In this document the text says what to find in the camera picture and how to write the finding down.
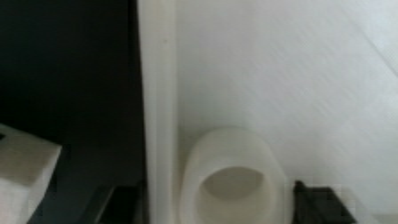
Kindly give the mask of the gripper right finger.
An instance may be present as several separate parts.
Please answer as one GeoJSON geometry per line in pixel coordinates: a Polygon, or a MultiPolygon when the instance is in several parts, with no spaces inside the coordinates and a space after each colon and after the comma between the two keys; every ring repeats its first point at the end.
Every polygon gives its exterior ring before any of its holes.
{"type": "Polygon", "coordinates": [[[309,187],[302,181],[293,187],[291,224],[357,224],[330,187],[309,187]]]}

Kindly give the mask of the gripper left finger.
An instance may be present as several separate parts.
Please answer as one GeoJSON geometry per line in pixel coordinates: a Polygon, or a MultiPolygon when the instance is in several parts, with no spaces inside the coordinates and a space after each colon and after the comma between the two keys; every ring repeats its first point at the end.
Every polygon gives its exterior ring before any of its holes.
{"type": "Polygon", "coordinates": [[[144,182],[103,185],[92,194],[78,224],[137,224],[144,182]]]}

